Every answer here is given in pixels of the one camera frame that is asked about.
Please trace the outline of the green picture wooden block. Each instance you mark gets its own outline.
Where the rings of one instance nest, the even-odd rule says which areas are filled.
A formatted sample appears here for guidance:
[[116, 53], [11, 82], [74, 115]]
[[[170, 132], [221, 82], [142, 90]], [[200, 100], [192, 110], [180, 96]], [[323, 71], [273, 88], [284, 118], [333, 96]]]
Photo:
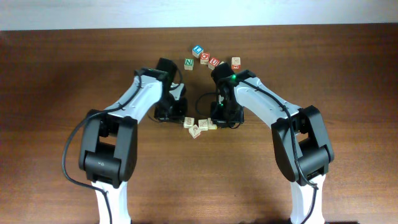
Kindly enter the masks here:
[[191, 128], [192, 126], [194, 126], [195, 124], [195, 118], [191, 118], [191, 117], [185, 117], [184, 121], [183, 121], [183, 127], [184, 128]]

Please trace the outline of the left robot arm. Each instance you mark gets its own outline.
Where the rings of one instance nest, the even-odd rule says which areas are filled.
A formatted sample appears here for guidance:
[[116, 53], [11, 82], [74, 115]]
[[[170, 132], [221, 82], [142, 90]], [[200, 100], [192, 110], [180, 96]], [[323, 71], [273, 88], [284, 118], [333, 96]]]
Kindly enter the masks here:
[[138, 124], [151, 107], [160, 122], [182, 123], [187, 112], [177, 65], [160, 58], [134, 72], [133, 84], [104, 111], [90, 110], [81, 140], [79, 168], [96, 190], [100, 223], [130, 223], [127, 182], [137, 163]]

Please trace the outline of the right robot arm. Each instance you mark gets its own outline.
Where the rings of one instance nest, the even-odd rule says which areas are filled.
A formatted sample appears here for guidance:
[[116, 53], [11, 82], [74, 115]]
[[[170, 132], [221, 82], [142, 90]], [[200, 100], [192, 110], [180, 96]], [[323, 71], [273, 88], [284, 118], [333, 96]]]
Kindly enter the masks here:
[[214, 68], [216, 100], [211, 120], [220, 128], [244, 123], [253, 112], [272, 133], [275, 161], [290, 182], [291, 223], [324, 223], [322, 188], [335, 154], [321, 112], [291, 104], [268, 89], [251, 71], [233, 72], [227, 63]]

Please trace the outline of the plain picture wooden block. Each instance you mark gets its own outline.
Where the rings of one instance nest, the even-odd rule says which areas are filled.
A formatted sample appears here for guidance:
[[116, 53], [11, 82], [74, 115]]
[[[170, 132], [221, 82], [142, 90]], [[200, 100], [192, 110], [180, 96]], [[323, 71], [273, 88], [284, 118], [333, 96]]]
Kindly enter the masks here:
[[208, 130], [208, 120], [207, 119], [199, 119], [198, 127], [201, 131], [207, 131]]

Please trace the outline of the red picture wooden block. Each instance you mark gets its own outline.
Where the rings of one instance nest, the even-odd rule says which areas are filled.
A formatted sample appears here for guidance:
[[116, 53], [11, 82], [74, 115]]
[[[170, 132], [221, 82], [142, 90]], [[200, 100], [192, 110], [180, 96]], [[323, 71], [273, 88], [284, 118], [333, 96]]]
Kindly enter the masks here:
[[201, 134], [201, 130], [196, 124], [194, 124], [192, 127], [190, 127], [188, 129], [188, 132], [190, 133], [190, 135], [192, 136], [193, 139], [196, 139]]

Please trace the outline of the yellow picture wooden block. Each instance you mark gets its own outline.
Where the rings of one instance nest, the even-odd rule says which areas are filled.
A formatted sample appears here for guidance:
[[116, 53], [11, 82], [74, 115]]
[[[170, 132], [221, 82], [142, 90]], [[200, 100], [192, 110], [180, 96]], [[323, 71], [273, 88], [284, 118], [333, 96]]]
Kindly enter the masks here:
[[212, 122], [211, 118], [208, 118], [208, 129], [209, 130], [216, 130], [218, 127], [217, 125]]

